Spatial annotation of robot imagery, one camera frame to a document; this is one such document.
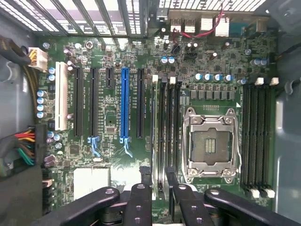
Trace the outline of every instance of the power connector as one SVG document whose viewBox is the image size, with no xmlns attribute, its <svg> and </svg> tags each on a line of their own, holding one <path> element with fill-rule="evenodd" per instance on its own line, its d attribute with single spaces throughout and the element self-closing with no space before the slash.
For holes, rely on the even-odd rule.
<svg viewBox="0 0 301 226">
<path fill-rule="evenodd" d="M 47 72 L 48 54 L 36 47 L 29 47 L 28 50 L 29 57 L 32 61 L 28 66 L 42 72 Z"/>
</svg>

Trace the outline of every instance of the green circuit board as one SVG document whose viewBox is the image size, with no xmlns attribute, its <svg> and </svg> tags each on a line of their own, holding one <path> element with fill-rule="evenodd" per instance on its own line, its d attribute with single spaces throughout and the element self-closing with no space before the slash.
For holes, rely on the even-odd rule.
<svg viewBox="0 0 301 226">
<path fill-rule="evenodd" d="M 91 41 L 93 47 L 87 48 L 86 43 Z M 223 49 L 225 41 L 229 41 L 231 46 Z M 50 48 L 45 50 L 42 44 L 47 42 Z M 182 49 L 189 42 L 188 40 L 178 40 Z M 52 208 L 58 209 L 74 199 L 91 192 L 95 177 L 90 177 L 89 181 L 84 171 L 79 169 L 101 169 L 95 173 L 98 176 L 102 186 L 113 186 L 120 191 L 126 186 L 132 186 L 141 182 L 139 168 L 141 166 L 151 166 L 151 130 L 156 127 L 152 124 L 152 105 L 155 102 L 152 98 L 152 89 L 159 90 L 152 83 L 152 76 L 166 75 L 170 73 L 175 77 L 182 77 L 180 89 L 180 118 L 183 117 L 188 107 L 193 107 L 197 113 L 204 115 L 224 115 L 229 108 L 234 109 L 239 122 L 239 135 L 242 131 L 242 105 L 243 89 L 238 80 L 242 78 L 251 78 L 254 74 L 262 77 L 274 77 L 276 66 L 269 64 L 265 67 L 259 67 L 250 63 L 250 59 L 268 58 L 269 54 L 276 53 L 277 38 L 273 33 L 246 39 L 224 38 L 224 37 L 205 37 L 195 40 L 198 44 L 198 56 L 194 60 L 184 59 L 180 53 L 173 55 L 175 62 L 173 64 L 162 64 L 162 57 L 171 56 L 172 44 L 168 48 L 163 48 L 164 40 L 156 37 L 147 40 L 135 40 L 126 45 L 124 50 L 120 50 L 114 45 L 101 44 L 97 38 L 77 38 L 77 37 L 51 37 L 40 40 L 40 48 L 48 52 L 48 66 L 55 68 L 56 62 L 66 62 L 66 55 L 63 49 L 67 48 L 72 53 L 76 66 L 83 69 L 83 132 L 82 136 L 74 135 L 74 121 L 68 121 L 68 129 L 64 131 L 54 131 L 55 116 L 55 87 L 54 82 L 48 79 L 48 73 L 40 74 L 40 89 L 48 93 L 47 118 L 40 120 L 48 125 L 48 130 L 56 134 L 61 134 L 59 141 L 61 148 L 56 148 L 57 142 L 48 144 L 47 155 L 55 156 L 55 165 L 46 168 L 45 171 L 51 172 L 54 181 L 54 197 Z M 251 49 L 251 55 L 246 54 L 246 49 Z M 217 52 L 218 57 L 210 60 L 212 52 Z M 131 158 L 125 152 L 124 144 L 119 141 L 120 130 L 120 102 L 121 102 L 121 69 L 129 68 L 129 150 L 132 152 Z M 91 72 L 90 68 L 97 68 L 98 80 L 98 112 L 97 122 L 97 152 L 100 157 L 93 154 L 92 146 L 88 142 L 91 137 L 90 124 L 90 104 L 91 104 Z M 106 68 L 113 68 L 113 88 L 108 89 L 106 84 Z M 136 137 L 137 127 L 137 70 L 144 69 L 144 100 L 143 100 L 143 138 Z M 196 80 L 195 75 L 200 73 L 210 74 L 230 74 L 232 81 L 225 82 L 221 80 L 203 81 Z M 74 103 L 75 79 L 74 74 L 68 75 L 68 114 L 75 112 Z M 204 92 L 206 95 L 202 98 L 200 95 Z M 270 162 L 273 162 L 273 156 L 270 156 Z M 184 182 L 179 173 L 180 182 Z M 210 187 L 221 187 L 230 192 L 244 197 L 244 191 L 239 186 L 240 177 L 237 175 L 232 183 L 227 184 L 222 178 L 196 178 L 193 185 L 198 191 L 203 192 Z M 168 200 L 160 200 L 156 197 L 153 202 L 153 217 L 155 219 L 168 215 Z M 259 198 L 253 200 L 262 206 L 271 208 L 272 200 Z"/>
</svg>

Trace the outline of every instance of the mounting screw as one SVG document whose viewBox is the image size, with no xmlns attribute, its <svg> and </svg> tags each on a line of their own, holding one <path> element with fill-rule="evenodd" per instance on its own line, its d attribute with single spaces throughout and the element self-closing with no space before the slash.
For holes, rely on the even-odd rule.
<svg viewBox="0 0 301 226">
<path fill-rule="evenodd" d="M 217 191 L 217 190 L 210 190 L 210 192 L 211 192 L 211 194 L 214 194 L 214 195 L 219 195 L 219 191 Z"/>
<path fill-rule="evenodd" d="M 106 194 L 113 194 L 114 193 L 114 191 L 113 191 L 113 189 L 108 189 L 108 190 L 106 190 L 106 192 L 105 192 Z"/>
<path fill-rule="evenodd" d="M 138 185 L 137 188 L 138 188 L 138 189 L 144 189 L 145 186 L 144 186 L 144 185 Z"/>
</svg>

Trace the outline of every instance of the yellow wire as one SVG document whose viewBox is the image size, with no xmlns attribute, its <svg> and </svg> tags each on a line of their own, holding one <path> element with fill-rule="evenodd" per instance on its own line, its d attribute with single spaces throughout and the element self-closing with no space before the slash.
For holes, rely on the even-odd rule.
<svg viewBox="0 0 301 226">
<path fill-rule="evenodd" d="M 29 137 L 23 137 L 23 138 L 19 138 L 19 140 L 28 140 L 28 141 L 30 141 L 30 142 L 35 142 L 35 140 L 34 140 L 34 139 L 32 139 L 32 138 L 29 138 Z"/>
</svg>

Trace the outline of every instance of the capacitor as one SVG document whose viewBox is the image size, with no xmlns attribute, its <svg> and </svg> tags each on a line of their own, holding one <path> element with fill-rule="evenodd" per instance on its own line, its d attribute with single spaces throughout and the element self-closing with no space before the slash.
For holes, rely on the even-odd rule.
<svg viewBox="0 0 301 226">
<path fill-rule="evenodd" d="M 214 81 L 220 81 L 220 80 L 222 80 L 222 75 L 221 75 L 221 74 L 216 74 L 216 75 L 214 75 L 214 76 L 213 76 L 213 80 L 214 80 Z"/>
<path fill-rule="evenodd" d="M 230 81 L 232 81 L 232 75 L 227 74 L 227 75 L 224 77 L 224 81 L 225 81 L 225 82 L 230 82 Z"/>
<path fill-rule="evenodd" d="M 252 64 L 253 66 L 259 66 L 260 65 L 260 59 L 253 59 L 250 61 L 250 64 Z"/>
<path fill-rule="evenodd" d="M 47 92 L 43 90 L 38 90 L 37 92 L 38 97 L 47 97 Z"/>
<path fill-rule="evenodd" d="M 38 119 L 44 119 L 47 117 L 47 113 L 46 112 L 37 112 L 37 118 Z"/>
<path fill-rule="evenodd" d="M 194 76 L 194 80 L 195 81 L 200 81 L 202 79 L 203 75 L 200 74 L 200 73 L 197 73 L 195 76 Z"/>
<path fill-rule="evenodd" d="M 267 59 L 261 59 L 260 60 L 260 66 L 266 66 L 268 64 L 268 61 L 267 61 Z"/>
<path fill-rule="evenodd" d="M 160 62 L 161 62 L 161 64 L 166 65 L 168 63 L 167 57 L 165 57 L 165 56 L 162 57 L 161 60 L 160 60 Z"/>
<path fill-rule="evenodd" d="M 211 79 L 211 77 L 212 77 L 211 74 L 205 74 L 204 77 L 203 77 L 203 80 L 204 81 L 209 81 Z"/>
<path fill-rule="evenodd" d="M 42 98 L 42 97 L 39 97 L 39 98 L 37 99 L 37 103 L 38 103 L 39 105 L 43 105 L 43 104 L 47 103 L 47 99 Z"/>
<path fill-rule="evenodd" d="M 174 57 L 170 56 L 170 57 L 168 58 L 168 63 L 172 65 L 172 64 L 174 64 L 174 62 L 175 62 Z"/>
<path fill-rule="evenodd" d="M 62 146 L 63 146 L 62 143 L 56 143 L 56 144 L 55 144 L 55 148 L 56 148 L 56 149 L 61 149 Z"/>
<path fill-rule="evenodd" d="M 43 48 L 44 49 L 49 49 L 50 48 L 50 44 L 48 42 L 44 42 L 43 43 Z"/>
<path fill-rule="evenodd" d="M 49 156 L 46 156 L 44 158 L 44 162 L 50 162 L 50 161 L 54 161 L 55 160 L 55 155 L 54 154 L 51 154 Z"/>
<path fill-rule="evenodd" d="M 227 49 L 227 48 L 229 48 L 230 47 L 230 42 L 225 42 L 224 43 L 224 45 L 222 46 L 222 50 L 225 50 L 225 49 Z"/>
<path fill-rule="evenodd" d="M 54 132 L 52 132 L 52 131 L 48 131 L 47 132 L 47 137 L 48 138 L 53 138 L 55 136 L 55 133 Z"/>
<path fill-rule="evenodd" d="M 49 80 L 49 81 L 55 81 L 55 75 L 50 74 L 50 75 L 48 76 L 48 80 Z"/>
<path fill-rule="evenodd" d="M 192 44 L 191 43 L 187 43 L 187 45 L 185 46 L 185 50 L 188 51 L 190 50 Z"/>
<path fill-rule="evenodd" d="M 81 44 L 80 44 L 80 43 L 75 43 L 75 44 L 74 44 L 74 47 L 75 47 L 76 49 L 80 49 L 80 48 L 81 48 Z"/>
<path fill-rule="evenodd" d="M 252 50 L 251 49 L 246 49 L 245 50 L 245 54 L 247 55 L 247 56 L 249 56 L 249 55 L 251 55 L 251 53 L 252 53 Z"/>
<path fill-rule="evenodd" d="M 197 47 L 198 47 L 198 44 L 197 44 L 197 43 L 194 43 L 194 44 L 191 46 L 191 51 L 196 50 Z"/>
<path fill-rule="evenodd" d="M 63 136 L 62 136 L 62 134 L 55 134 L 54 136 L 53 136 L 53 139 L 55 140 L 55 141 L 59 141 L 59 140 L 61 140 L 63 138 Z"/>
<path fill-rule="evenodd" d="M 169 45 L 169 42 L 170 42 L 170 41 L 169 41 L 168 39 L 165 40 L 165 42 L 164 42 L 164 44 L 163 44 L 163 49 L 164 49 L 164 50 L 167 50 L 168 45 Z"/>
<path fill-rule="evenodd" d="M 72 56 L 72 52 L 66 48 L 63 49 L 64 54 L 66 54 L 67 56 L 71 57 Z"/>
<path fill-rule="evenodd" d="M 47 110 L 47 107 L 46 107 L 45 105 L 38 105 L 38 106 L 37 106 L 37 110 L 38 110 L 39 112 L 44 112 L 44 111 Z"/>
<path fill-rule="evenodd" d="M 237 81 L 237 83 L 239 85 L 245 85 L 246 84 L 246 79 L 240 79 L 240 80 Z"/>
<path fill-rule="evenodd" d="M 49 72 L 50 74 L 54 74 L 54 73 L 55 73 L 55 68 L 50 67 L 50 68 L 48 69 L 48 72 Z"/>
<path fill-rule="evenodd" d="M 211 54 L 211 56 L 209 57 L 209 60 L 214 60 L 217 57 L 217 53 L 213 53 Z"/>
<path fill-rule="evenodd" d="M 73 119 L 73 114 L 67 114 L 66 118 L 67 118 L 68 120 L 72 120 L 72 119 Z"/>
<path fill-rule="evenodd" d="M 171 50 L 171 53 L 172 54 L 177 54 L 181 51 L 181 47 L 179 46 L 178 43 L 175 43 L 172 50 Z"/>
</svg>

